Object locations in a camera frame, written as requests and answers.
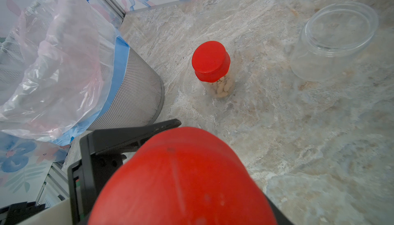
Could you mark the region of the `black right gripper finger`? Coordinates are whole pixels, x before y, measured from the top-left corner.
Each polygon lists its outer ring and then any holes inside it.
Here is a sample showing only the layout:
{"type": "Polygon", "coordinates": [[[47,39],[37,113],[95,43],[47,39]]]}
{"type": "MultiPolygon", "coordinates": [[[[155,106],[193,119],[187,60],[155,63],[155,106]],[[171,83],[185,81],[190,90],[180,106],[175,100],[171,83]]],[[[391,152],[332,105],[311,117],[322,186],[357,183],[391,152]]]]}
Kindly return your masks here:
{"type": "Polygon", "coordinates": [[[277,207],[276,205],[267,197],[265,196],[271,210],[273,211],[273,214],[275,216],[275,219],[277,221],[278,225],[294,225],[277,207]]]}

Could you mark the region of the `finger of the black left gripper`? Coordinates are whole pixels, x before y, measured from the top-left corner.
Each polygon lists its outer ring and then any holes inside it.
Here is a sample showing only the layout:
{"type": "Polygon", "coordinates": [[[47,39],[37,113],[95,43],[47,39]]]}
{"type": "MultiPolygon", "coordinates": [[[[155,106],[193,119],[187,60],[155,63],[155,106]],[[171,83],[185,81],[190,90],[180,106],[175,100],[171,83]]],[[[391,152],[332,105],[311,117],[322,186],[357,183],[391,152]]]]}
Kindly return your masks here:
{"type": "Polygon", "coordinates": [[[136,152],[151,137],[181,124],[171,119],[141,127],[95,130],[81,138],[81,159],[67,170],[72,223],[87,224],[99,193],[123,165],[125,153],[136,152]]]}

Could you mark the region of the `red jar lid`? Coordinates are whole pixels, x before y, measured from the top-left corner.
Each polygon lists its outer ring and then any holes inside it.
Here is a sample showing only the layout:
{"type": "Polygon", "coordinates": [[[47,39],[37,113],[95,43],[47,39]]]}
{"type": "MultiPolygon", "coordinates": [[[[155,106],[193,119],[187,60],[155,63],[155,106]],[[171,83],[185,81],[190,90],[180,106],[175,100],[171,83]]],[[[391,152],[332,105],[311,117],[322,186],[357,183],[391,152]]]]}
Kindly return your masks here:
{"type": "Polygon", "coordinates": [[[180,127],[148,140],[100,192],[91,225],[275,225],[267,198],[236,153],[180,127]]]}
{"type": "Polygon", "coordinates": [[[201,44],[192,56],[192,66],[196,77],[202,82],[214,83],[227,75],[230,56],[223,44],[208,41],[201,44]]]}

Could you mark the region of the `clear jar with orange lid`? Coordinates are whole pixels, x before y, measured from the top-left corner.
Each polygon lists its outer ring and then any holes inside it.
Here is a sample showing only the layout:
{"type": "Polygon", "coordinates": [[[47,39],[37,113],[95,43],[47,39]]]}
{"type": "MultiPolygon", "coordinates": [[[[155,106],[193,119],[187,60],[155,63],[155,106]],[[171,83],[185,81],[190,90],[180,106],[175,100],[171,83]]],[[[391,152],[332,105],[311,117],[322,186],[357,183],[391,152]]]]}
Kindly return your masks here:
{"type": "Polygon", "coordinates": [[[334,77],[370,44],[378,26],[377,13],[363,3],[336,3],[319,10],[300,33],[291,70],[307,81],[334,77]]]}

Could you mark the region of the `metal mesh trash bin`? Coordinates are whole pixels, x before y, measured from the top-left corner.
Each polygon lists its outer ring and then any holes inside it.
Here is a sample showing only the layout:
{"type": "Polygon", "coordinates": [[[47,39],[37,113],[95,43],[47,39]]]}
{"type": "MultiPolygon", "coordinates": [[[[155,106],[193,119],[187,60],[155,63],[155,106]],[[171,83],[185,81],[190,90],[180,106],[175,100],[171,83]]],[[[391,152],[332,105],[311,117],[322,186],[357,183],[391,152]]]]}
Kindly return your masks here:
{"type": "Polygon", "coordinates": [[[109,110],[96,119],[90,131],[153,124],[164,104],[160,76],[131,48],[122,85],[109,110]]]}

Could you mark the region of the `pink trash bag liner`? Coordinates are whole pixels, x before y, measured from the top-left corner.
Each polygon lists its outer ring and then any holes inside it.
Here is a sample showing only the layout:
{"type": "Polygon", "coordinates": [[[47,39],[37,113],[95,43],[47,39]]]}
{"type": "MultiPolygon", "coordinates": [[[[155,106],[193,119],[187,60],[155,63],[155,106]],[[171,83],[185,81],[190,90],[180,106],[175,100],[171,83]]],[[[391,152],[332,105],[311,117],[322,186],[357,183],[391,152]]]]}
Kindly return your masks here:
{"type": "Polygon", "coordinates": [[[129,50],[87,0],[34,0],[1,45],[1,133],[69,144],[109,110],[129,50]]]}

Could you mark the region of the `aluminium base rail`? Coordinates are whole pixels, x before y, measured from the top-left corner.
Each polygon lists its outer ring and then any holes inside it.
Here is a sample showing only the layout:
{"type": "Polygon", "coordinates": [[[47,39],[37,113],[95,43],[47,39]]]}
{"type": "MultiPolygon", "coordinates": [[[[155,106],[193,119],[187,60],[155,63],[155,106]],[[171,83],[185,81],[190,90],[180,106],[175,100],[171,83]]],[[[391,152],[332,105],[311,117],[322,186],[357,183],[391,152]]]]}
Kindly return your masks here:
{"type": "Polygon", "coordinates": [[[63,162],[54,162],[36,199],[36,205],[44,205],[46,209],[69,198],[68,178],[62,171],[63,162]]]}

